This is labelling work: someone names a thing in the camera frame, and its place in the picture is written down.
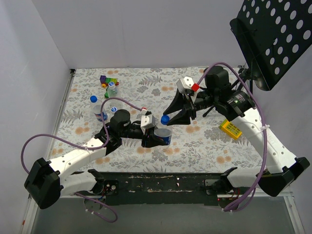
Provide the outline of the Pepsi bottle blue label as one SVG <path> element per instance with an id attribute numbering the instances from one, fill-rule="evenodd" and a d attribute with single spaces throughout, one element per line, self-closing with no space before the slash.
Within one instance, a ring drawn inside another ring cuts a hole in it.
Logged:
<path id="1" fill-rule="evenodd" d="M 162 138 L 169 145 L 168 146 L 156 146 L 155 150 L 157 152 L 163 153 L 169 148 L 170 143 L 171 143 L 172 133 L 173 133 L 173 128 L 171 126 L 163 125 L 161 124 L 160 121 L 158 122 L 154 130 L 154 134 L 156 137 Z"/>

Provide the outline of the blue bottle cap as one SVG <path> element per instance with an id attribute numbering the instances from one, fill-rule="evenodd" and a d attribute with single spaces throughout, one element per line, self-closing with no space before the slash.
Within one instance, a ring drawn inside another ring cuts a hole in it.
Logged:
<path id="1" fill-rule="evenodd" d="M 96 103 L 96 102 L 98 101 L 98 98 L 97 98 L 96 96 L 91 96 L 91 97 L 90 97 L 90 101 L 91 101 L 92 103 Z"/>
<path id="2" fill-rule="evenodd" d="M 170 117 L 168 115 L 163 115 L 160 119 L 161 124 L 167 125 L 170 121 Z"/>

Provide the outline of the clear unlabelled plastic bottle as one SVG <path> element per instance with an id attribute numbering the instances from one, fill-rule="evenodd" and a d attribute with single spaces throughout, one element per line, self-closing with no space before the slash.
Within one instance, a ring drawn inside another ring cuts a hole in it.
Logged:
<path id="1" fill-rule="evenodd" d="M 116 85 L 114 88 L 110 88 L 108 86 L 108 95 L 109 95 L 109 98 L 119 98 L 120 97 L 120 91 L 119 91 L 118 87 Z M 120 101 L 118 99 L 111 99 L 108 102 L 109 102 L 110 107 L 115 106 L 118 109 L 122 108 L 122 101 Z"/>

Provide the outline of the Pocari Sweat labelled bottle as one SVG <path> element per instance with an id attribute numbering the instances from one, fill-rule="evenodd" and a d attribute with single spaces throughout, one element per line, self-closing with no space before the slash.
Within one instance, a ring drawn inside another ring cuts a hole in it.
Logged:
<path id="1" fill-rule="evenodd" d="M 108 116 L 104 109 L 101 112 L 101 105 L 102 105 L 102 101 L 100 99 L 97 99 L 96 103 L 91 102 L 91 109 L 98 121 L 102 121 L 101 114 L 103 115 L 104 121 L 106 121 Z"/>

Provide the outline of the white bottle cap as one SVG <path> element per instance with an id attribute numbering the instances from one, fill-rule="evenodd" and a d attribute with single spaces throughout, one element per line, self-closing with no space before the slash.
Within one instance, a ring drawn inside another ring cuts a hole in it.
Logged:
<path id="1" fill-rule="evenodd" d="M 117 107 L 112 107 L 110 112 L 114 114 L 117 110 L 118 110 Z"/>

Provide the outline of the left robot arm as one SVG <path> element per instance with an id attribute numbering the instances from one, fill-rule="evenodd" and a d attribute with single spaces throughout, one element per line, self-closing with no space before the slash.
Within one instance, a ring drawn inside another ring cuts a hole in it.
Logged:
<path id="1" fill-rule="evenodd" d="M 140 139 L 144 148 L 169 145 L 168 137 L 158 136 L 157 130 L 151 112 L 144 110 L 141 120 L 131 122 L 127 110 L 118 110 L 83 146 L 50 161 L 36 160 L 24 186 L 41 209 L 52 206 L 62 195 L 81 191 L 99 195 L 104 192 L 106 180 L 101 173 L 94 169 L 82 173 L 78 170 L 112 153 L 122 145 L 123 138 Z"/>

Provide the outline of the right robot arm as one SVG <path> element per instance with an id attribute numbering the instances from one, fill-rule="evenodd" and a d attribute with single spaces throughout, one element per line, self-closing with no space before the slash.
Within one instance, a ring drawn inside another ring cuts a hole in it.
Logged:
<path id="1" fill-rule="evenodd" d="M 250 188 L 255 183 L 266 194 L 279 195 L 310 166 L 310 162 L 289 151 L 269 126 L 262 124 L 254 101 L 245 92 L 232 88 L 227 70 L 216 65 L 205 71 L 206 86 L 202 91 L 190 77 L 178 80 L 175 98 L 164 114 L 178 113 L 168 124 L 189 125 L 196 118 L 197 111 L 215 107 L 242 132 L 266 162 L 263 170 L 228 169 L 208 189 L 231 194 L 237 188 Z"/>

